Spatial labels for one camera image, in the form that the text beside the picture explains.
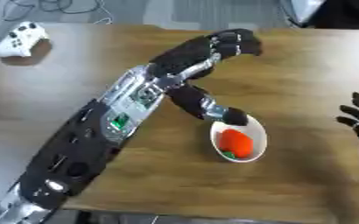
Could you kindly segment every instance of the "white bowl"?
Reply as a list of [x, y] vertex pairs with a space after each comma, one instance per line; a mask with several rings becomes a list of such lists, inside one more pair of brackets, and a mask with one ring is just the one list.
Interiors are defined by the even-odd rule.
[[[212, 145], [214, 146], [216, 152], [221, 155], [221, 157], [233, 163], [249, 163], [260, 158], [267, 148], [267, 134], [265, 133], [264, 127], [252, 116], [248, 115], [249, 123], [246, 126], [235, 126], [228, 125], [224, 122], [214, 122], [210, 131], [210, 138]], [[237, 130], [250, 137], [253, 140], [253, 151], [251, 155], [247, 158], [230, 158], [223, 155], [223, 153], [218, 148], [217, 137], [224, 130], [232, 129]]]

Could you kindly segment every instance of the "robot forearm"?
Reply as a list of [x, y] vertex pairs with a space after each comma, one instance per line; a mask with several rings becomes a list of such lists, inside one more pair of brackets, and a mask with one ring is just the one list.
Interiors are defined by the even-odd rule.
[[75, 113], [42, 147], [0, 202], [0, 224], [40, 223], [68, 197], [81, 193], [123, 148], [165, 95], [188, 113], [246, 125], [239, 109], [224, 108], [189, 79], [212, 72], [222, 59], [260, 54], [251, 31], [198, 37], [127, 71], [102, 97]]

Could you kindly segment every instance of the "white game controller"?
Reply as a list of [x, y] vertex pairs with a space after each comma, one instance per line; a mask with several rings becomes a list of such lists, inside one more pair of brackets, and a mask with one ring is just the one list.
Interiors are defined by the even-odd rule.
[[0, 42], [0, 57], [30, 57], [31, 49], [41, 39], [49, 39], [44, 28], [33, 22], [23, 22]]

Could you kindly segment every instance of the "gray floor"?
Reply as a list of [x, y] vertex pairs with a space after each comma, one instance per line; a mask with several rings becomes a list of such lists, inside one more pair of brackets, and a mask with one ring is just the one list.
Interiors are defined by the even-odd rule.
[[[148, 24], [167, 29], [221, 30], [227, 28], [286, 27], [287, 23], [279, 2], [284, 0], [99, 0], [104, 9], [94, 12], [68, 15], [60, 12], [44, 12], [38, 0], [18, 0], [34, 8], [20, 7], [9, 0], [0, 0], [0, 39], [22, 20], [36, 22], [94, 23], [111, 17], [114, 24]], [[94, 7], [94, 0], [74, 1], [70, 11], [84, 11]], [[4, 19], [23, 19], [5, 22]]]

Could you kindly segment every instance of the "table surface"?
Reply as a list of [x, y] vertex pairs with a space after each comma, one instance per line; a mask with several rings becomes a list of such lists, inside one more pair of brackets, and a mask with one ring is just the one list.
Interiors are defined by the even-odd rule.
[[[52, 44], [0, 59], [0, 193], [40, 145], [124, 71], [204, 31], [44, 24]], [[304, 223], [359, 223], [359, 141], [336, 123], [359, 91], [359, 31], [261, 31], [264, 55], [237, 57], [195, 83], [248, 111], [264, 156], [222, 161], [209, 122], [164, 101], [123, 153], [66, 207]]]

